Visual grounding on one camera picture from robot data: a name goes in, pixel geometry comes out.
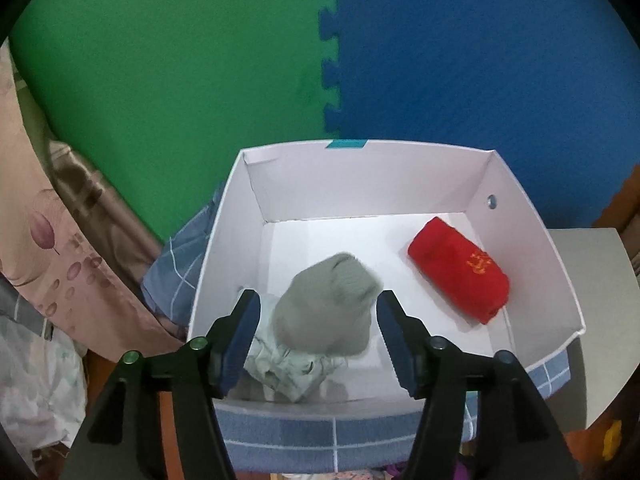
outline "yellow object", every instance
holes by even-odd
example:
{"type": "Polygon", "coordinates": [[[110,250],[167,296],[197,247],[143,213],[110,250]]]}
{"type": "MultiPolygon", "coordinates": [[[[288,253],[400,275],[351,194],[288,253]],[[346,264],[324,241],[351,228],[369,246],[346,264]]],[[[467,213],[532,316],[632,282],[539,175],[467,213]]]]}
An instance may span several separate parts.
{"type": "Polygon", "coordinates": [[[606,461],[613,459],[620,447],[620,443],[622,443],[622,421],[614,420],[607,433],[604,434],[603,459],[606,461]]]}

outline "brown satin fabric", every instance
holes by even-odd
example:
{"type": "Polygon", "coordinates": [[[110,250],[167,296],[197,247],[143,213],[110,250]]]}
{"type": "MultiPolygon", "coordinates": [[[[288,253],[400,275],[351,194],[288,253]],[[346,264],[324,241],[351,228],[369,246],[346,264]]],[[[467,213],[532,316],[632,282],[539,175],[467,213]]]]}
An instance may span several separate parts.
{"type": "Polygon", "coordinates": [[[113,272],[139,294],[160,243],[84,157],[58,140],[49,147],[52,183],[62,202],[113,272]]]}
{"type": "MultiPolygon", "coordinates": [[[[52,174],[56,168],[62,173],[74,168],[74,175],[80,176],[79,159],[72,162],[74,159],[63,150],[59,157],[51,158],[50,166],[41,166],[36,152],[42,156],[46,149],[46,142],[36,142],[33,147],[30,143],[5,43],[0,48],[0,272],[53,324],[111,361],[117,361],[131,349],[144,355],[174,351],[180,341],[162,328],[94,248],[43,170],[44,166],[52,174]]],[[[109,197],[108,205],[103,207],[104,216],[97,217],[126,220],[126,216],[114,213],[116,206],[109,207],[116,203],[110,202],[113,195],[96,178],[95,170],[87,168],[84,166],[82,171],[85,177],[89,174],[91,177],[85,178],[81,187],[65,184],[68,193],[77,193],[78,203],[82,204],[75,206],[78,218],[84,218],[83,208],[95,210],[104,195],[109,197]]],[[[104,240],[117,240],[113,251],[105,252],[116,261],[122,254],[123,244],[132,237],[127,221],[119,225],[120,230],[115,231],[95,228],[108,234],[104,240]]],[[[144,242],[138,245],[145,247],[144,242]]],[[[133,258],[134,265],[119,267],[120,272],[124,267],[129,268],[127,272],[134,282],[143,272],[140,262],[152,257],[148,249],[145,251],[141,258],[133,258]]]]}

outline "blue checkered cloth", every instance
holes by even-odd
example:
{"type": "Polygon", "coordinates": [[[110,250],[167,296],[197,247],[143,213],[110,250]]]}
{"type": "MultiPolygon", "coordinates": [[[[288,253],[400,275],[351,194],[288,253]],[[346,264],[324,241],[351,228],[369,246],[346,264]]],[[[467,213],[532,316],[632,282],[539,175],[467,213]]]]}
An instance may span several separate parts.
{"type": "Polygon", "coordinates": [[[178,326],[188,326],[191,319],[200,269],[224,187],[224,183],[218,186],[211,202],[169,238],[142,279],[146,306],[152,312],[162,312],[178,326]]]}
{"type": "MultiPolygon", "coordinates": [[[[223,186],[162,249],[142,281],[148,306],[187,326],[200,268],[223,186]]],[[[529,373],[545,399],[571,377],[566,351],[529,373]]],[[[314,420],[248,415],[218,404],[216,414],[236,470],[318,473],[382,466],[406,460],[420,412],[378,418],[314,420]]],[[[466,397],[463,441],[476,435],[478,394],[466,397]]]]}

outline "blue gripper pad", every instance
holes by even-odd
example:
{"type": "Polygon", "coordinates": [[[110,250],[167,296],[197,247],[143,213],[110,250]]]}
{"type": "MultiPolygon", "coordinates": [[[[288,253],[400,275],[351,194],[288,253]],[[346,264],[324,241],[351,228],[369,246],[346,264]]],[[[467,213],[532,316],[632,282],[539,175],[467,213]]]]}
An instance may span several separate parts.
{"type": "Polygon", "coordinates": [[[640,162],[640,51],[607,0],[337,0],[325,128],[497,150],[548,227],[588,226],[640,162]]]}
{"type": "Polygon", "coordinates": [[[423,398],[429,381],[426,351],[429,332],[419,319],[404,313],[391,290],[383,290],[378,296],[376,317],[400,386],[414,399],[423,398]]]}
{"type": "Polygon", "coordinates": [[[209,381],[224,397],[236,386],[260,321],[260,296],[245,290],[229,316],[218,318],[207,339],[211,343],[209,381]]]}

